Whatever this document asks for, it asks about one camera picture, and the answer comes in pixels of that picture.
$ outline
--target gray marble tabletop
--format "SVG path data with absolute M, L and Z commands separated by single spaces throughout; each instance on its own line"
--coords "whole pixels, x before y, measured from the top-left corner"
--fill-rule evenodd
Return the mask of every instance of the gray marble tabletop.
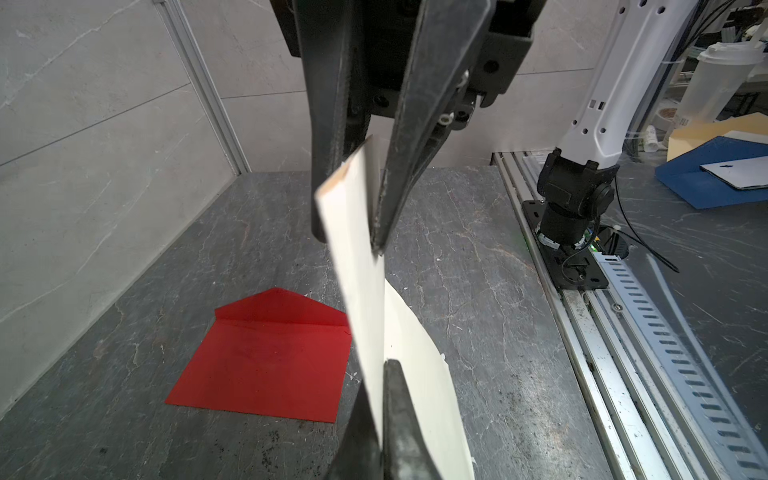
M 164 404 L 214 309 L 273 286 L 343 309 L 307 173 L 248 174 L 0 421 L 0 478 L 318 478 L 335 424 Z M 429 169 L 387 277 L 445 354 L 477 478 L 610 478 L 495 167 Z
M 715 370 L 768 445 L 768 202 L 696 210 L 656 180 L 654 168 L 622 164 L 624 210 L 645 241 L 680 269 L 661 267 Z M 603 223 L 626 225 L 616 203 Z M 633 249 L 627 261 L 664 316 L 674 319 L 645 251 Z

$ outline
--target white plastic cup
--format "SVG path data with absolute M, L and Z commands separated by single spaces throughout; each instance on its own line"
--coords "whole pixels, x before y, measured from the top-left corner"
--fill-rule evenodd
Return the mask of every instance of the white plastic cup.
M 667 137 L 675 128 L 715 121 L 747 75 L 763 61 L 763 44 L 718 42 L 702 51 L 698 60 Z

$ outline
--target dark stone surface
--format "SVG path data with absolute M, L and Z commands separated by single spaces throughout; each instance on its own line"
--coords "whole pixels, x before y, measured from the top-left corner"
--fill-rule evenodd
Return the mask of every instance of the dark stone surface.
M 768 445 L 768 203 L 696 210 L 656 180 L 653 164 L 623 164 L 618 179 L 631 223 L 680 269 L 661 267 L 720 378 Z M 603 223 L 625 225 L 616 203 Z M 627 261 L 675 327 L 645 250 L 633 247 Z
M 0 478 L 322 476 L 354 349 L 335 425 L 163 404 L 214 308 L 273 286 L 343 308 L 308 200 L 308 174 L 240 177 L 0 422 Z M 445 353 L 477 478 L 611 477 L 495 167 L 428 170 L 387 272 Z

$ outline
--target bolt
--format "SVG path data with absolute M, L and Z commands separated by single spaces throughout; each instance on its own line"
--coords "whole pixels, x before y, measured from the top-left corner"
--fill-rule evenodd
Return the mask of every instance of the bolt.
M 449 114 L 442 114 L 440 115 L 440 119 L 437 120 L 437 123 L 441 124 L 444 127 L 447 127 L 448 125 L 453 122 L 453 112 Z
M 469 70 L 464 70 L 464 73 L 462 73 L 462 77 L 458 80 L 458 84 L 456 85 L 456 88 L 461 88 L 464 85 L 466 85 L 467 80 L 469 80 Z

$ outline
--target screw hole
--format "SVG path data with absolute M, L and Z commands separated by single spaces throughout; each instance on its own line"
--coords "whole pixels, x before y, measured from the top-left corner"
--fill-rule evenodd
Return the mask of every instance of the screw hole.
M 488 60 L 485 65 L 482 66 L 485 73 L 496 73 L 498 71 L 498 62 L 496 60 Z
M 387 108 L 389 106 L 389 100 L 384 95 L 376 95 L 373 98 L 373 103 L 377 104 L 381 108 Z

